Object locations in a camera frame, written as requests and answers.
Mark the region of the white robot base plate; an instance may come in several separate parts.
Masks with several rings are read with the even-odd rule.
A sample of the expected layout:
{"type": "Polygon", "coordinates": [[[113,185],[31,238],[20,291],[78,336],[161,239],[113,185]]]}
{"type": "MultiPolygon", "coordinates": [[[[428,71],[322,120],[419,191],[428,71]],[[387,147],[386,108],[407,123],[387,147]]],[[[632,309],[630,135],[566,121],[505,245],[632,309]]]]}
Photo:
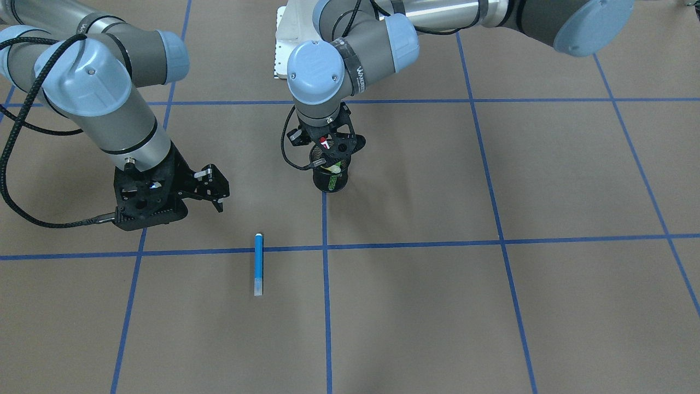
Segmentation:
{"type": "Polygon", "coordinates": [[[275,60],[273,77],[287,79],[287,64],[291,52],[300,44],[322,38],[313,27],[313,10],[317,1],[287,1],[277,8],[275,60]]]}

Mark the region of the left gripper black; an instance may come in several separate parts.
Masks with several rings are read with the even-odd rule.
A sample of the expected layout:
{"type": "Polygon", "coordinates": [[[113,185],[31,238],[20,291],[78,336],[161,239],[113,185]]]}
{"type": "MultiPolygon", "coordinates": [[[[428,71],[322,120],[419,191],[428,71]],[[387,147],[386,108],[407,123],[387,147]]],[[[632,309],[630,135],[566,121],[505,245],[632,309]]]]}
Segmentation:
{"type": "Polygon", "coordinates": [[[366,145],[365,137],[358,135],[353,129],[351,114],[346,103],[340,103],[337,112],[325,119],[312,119],[298,110],[298,128],[306,130],[312,139],[312,144],[321,150],[326,149],[323,149],[319,139],[328,138],[328,162],[348,160],[352,154],[359,152],[366,145]]]}

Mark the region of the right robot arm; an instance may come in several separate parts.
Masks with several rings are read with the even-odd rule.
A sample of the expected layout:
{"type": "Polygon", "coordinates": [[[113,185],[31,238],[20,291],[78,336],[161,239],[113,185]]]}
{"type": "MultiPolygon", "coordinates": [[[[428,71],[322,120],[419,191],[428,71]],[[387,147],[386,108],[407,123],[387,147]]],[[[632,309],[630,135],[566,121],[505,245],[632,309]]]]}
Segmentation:
{"type": "Polygon", "coordinates": [[[215,165],[187,165],[139,92],[178,82],[190,60],[180,36],[147,31],[77,1],[2,2],[2,76],[27,95],[2,154],[2,197],[28,221],[7,190],[7,164],[35,101],[75,122],[115,167],[113,213],[78,222],[124,230],[183,219],[184,199],[208,200],[218,212],[230,194],[215,165]]]}

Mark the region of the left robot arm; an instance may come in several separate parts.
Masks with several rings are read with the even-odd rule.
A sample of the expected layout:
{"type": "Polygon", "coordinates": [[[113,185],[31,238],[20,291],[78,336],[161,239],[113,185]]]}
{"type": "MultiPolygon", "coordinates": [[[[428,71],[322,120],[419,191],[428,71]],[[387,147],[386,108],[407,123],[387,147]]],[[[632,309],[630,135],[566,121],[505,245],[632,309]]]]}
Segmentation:
{"type": "Polygon", "coordinates": [[[298,43],[287,84],[299,125],[282,141],[313,144],[311,167],[348,160],[365,144],[343,102],[412,65],[420,34],[505,27],[573,57],[590,56],[620,33],[633,1],[318,1],[317,36],[298,43]]]}

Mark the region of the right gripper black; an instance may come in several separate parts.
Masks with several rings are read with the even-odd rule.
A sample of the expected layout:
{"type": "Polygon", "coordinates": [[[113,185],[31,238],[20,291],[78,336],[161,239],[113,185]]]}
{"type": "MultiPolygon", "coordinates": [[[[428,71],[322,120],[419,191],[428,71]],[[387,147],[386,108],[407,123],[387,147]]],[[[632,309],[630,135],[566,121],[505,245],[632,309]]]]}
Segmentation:
{"type": "Polygon", "coordinates": [[[113,180],[116,202],[134,195],[165,195],[184,199],[208,200],[222,213],[223,199],[230,195],[230,185],[218,168],[209,164],[199,172],[190,169],[175,145],[165,159],[149,170],[135,164],[116,168],[113,180]]]}

